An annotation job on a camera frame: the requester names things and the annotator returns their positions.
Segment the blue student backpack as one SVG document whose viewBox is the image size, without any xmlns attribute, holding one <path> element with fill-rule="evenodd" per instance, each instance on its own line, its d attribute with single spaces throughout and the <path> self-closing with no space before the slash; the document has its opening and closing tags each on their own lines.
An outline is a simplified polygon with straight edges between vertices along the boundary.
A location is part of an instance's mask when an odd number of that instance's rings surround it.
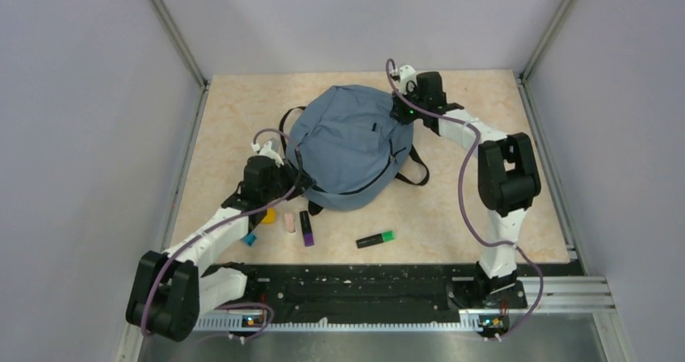
<svg viewBox="0 0 685 362">
<path fill-rule="evenodd" d="M 302 157 L 309 181 L 303 196 L 312 216 L 362 208 L 395 179 L 413 183 L 400 172 L 407 160 L 425 166 L 414 147 L 414 126 L 391 116 L 388 92 L 332 86 L 298 110 L 281 143 L 291 164 Z"/>
</svg>

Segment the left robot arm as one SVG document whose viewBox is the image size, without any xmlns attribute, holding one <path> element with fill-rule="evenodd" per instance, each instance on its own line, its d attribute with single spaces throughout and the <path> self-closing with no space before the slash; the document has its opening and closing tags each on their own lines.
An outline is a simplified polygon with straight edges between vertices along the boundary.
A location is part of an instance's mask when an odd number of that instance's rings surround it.
<svg viewBox="0 0 685 362">
<path fill-rule="evenodd" d="M 305 172 L 300 152 L 296 164 L 255 155 L 248 159 L 236 191 L 193 234 L 165 252 L 142 255 L 125 311 L 127 323 L 143 335 L 180 342 L 199 316 L 225 302 L 240 308 L 256 303 L 258 285 L 231 267 L 209 268 L 218 256 L 263 220 L 269 208 L 302 194 Z"/>
</svg>

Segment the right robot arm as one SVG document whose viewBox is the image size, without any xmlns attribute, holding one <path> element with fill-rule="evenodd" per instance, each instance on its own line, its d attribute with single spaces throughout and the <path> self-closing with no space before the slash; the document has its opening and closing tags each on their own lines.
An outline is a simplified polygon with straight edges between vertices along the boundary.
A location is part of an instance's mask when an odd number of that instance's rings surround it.
<svg viewBox="0 0 685 362">
<path fill-rule="evenodd" d="M 439 72 L 396 67 L 386 72 L 393 90 L 393 116 L 403 124 L 421 120 L 433 133 L 462 146 L 466 152 L 459 179 L 471 159 L 477 162 L 477 190 L 487 210 L 487 236 L 480 236 L 465 211 L 464 184 L 458 184 L 460 213 L 469 232 L 483 246 L 477 262 L 473 295 L 485 307 L 495 307 L 517 281 L 516 253 L 523 220 L 540 194 L 541 181 L 526 133 L 506 134 L 490 127 L 458 103 L 450 103 Z"/>
</svg>

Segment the pink eraser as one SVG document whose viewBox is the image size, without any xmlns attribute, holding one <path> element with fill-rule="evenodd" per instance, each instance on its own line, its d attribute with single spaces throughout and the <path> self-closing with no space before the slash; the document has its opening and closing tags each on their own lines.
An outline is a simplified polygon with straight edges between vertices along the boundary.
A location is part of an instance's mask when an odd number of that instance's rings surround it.
<svg viewBox="0 0 685 362">
<path fill-rule="evenodd" d="M 296 218 L 293 213 L 284 214 L 284 225 L 289 234 L 294 234 L 296 232 Z"/>
</svg>

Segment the purple highlighter pen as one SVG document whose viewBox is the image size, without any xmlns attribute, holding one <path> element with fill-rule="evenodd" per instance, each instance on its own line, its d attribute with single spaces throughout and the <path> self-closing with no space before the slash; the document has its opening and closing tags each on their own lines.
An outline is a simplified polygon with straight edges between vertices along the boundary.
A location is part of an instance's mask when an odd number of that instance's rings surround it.
<svg viewBox="0 0 685 362">
<path fill-rule="evenodd" d="M 301 211 L 299 213 L 299 218 L 304 245 L 305 247 L 311 247 L 314 245 L 314 236 L 309 213 L 307 211 Z"/>
</svg>

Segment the yellow sharpener block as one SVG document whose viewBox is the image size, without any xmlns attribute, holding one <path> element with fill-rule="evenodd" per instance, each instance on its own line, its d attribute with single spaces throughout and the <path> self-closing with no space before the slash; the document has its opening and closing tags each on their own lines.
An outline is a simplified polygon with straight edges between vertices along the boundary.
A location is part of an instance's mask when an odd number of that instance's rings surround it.
<svg viewBox="0 0 685 362">
<path fill-rule="evenodd" d="M 271 225 L 276 222 L 277 219 L 277 212 L 273 208 L 268 208 L 263 219 L 261 220 L 262 224 L 266 225 Z"/>
</svg>

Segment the blue small block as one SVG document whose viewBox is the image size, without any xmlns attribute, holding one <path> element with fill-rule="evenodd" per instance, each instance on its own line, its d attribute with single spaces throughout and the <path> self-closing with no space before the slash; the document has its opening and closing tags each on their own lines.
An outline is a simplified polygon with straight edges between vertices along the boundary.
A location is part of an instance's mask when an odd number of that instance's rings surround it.
<svg viewBox="0 0 685 362">
<path fill-rule="evenodd" d="M 256 240 L 257 240 L 257 237 L 256 237 L 254 234 L 248 233 L 247 235 L 245 235 L 245 236 L 241 239 L 241 242 L 243 242 L 243 243 L 246 244 L 247 246 L 253 246 L 254 243 L 256 242 Z"/>
</svg>

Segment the green highlighter pen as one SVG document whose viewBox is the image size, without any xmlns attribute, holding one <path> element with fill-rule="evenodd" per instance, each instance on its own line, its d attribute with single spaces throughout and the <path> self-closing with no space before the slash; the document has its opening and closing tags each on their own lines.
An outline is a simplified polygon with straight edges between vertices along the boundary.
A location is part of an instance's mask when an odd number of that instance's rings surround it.
<svg viewBox="0 0 685 362">
<path fill-rule="evenodd" d="M 395 239 L 395 234 L 392 230 L 383 233 L 373 234 L 365 238 L 360 238 L 355 241 L 358 249 L 367 248 L 370 246 L 380 245 L 382 243 L 391 242 Z"/>
</svg>

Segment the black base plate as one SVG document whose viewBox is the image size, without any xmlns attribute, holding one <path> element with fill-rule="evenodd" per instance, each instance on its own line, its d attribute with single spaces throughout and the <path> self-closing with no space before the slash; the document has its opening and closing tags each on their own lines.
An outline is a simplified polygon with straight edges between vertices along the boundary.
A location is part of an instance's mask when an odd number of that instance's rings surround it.
<svg viewBox="0 0 685 362">
<path fill-rule="evenodd" d="M 274 324 L 405 325 L 458 322 L 484 309 L 473 265 L 258 265 L 223 263 L 247 276 L 242 303 L 269 305 Z"/>
</svg>

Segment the aluminium frame rail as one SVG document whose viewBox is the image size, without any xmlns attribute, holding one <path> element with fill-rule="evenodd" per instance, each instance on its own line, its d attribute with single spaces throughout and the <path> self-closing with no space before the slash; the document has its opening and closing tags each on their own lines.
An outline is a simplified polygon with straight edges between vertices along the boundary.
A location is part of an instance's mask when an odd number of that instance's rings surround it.
<svg viewBox="0 0 685 362">
<path fill-rule="evenodd" d="M 272 324 L 203 316 L 187 339 L 124 332 L 118 361 L 633 361 L 608 282 L 524 277 L 497 308 L 467 308 L 469 278 L 262 280 Z"/>
</svg>

